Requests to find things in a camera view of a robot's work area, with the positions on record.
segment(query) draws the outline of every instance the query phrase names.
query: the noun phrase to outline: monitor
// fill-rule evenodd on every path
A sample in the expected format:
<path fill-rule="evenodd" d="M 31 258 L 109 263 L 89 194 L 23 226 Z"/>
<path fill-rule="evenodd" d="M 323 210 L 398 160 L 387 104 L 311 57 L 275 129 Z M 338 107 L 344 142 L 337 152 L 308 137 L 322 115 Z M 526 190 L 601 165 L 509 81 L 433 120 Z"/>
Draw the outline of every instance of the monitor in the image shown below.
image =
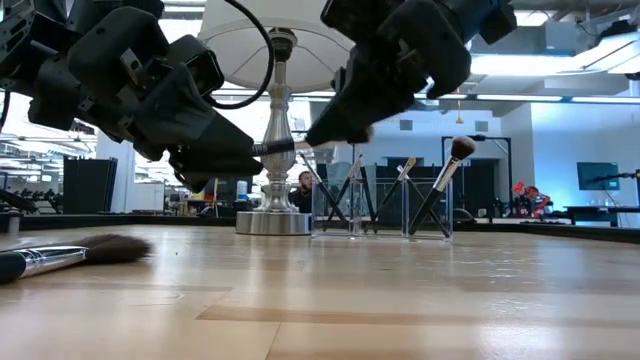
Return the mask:
<path fill-rule="evenodd" d="M 599 177 L 616 174 L 619 174 L 617 163 L 578 163 L 578 184 L 580 186 L 580 190 L 620 190 L 620 179 L 611 179 L 606 181 L 596 180 Z"/>

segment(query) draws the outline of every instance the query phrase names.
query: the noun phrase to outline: wooden table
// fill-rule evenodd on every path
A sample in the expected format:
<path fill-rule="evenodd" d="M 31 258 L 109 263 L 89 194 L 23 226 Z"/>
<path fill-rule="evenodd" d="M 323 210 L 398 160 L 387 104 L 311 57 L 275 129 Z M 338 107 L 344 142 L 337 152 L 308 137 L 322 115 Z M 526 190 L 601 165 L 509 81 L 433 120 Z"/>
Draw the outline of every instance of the wooden table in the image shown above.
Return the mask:
<path fill-rule="evenodd" d="M 640 247 L 522 234 L 145 236 L 153 259 L 0 288 L 0 359 L 640 359 Z M 0 246 L 15 246 L 2 238 Z"/>

